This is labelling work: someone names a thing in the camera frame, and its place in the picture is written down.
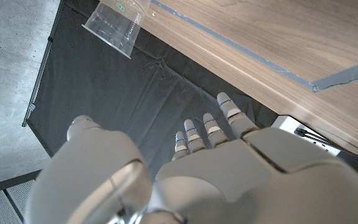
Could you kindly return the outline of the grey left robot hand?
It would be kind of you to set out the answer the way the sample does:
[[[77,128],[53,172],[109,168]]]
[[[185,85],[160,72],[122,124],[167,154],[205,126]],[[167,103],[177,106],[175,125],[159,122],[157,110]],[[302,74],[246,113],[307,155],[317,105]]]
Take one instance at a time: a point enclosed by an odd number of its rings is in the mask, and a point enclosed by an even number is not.
[[[259,129],[225,93],[217,97],[235,139],[203,117],[151,179],[131,138],[81,115],[40,172],[26,223],[358,223],[358,173],[277,128]]]

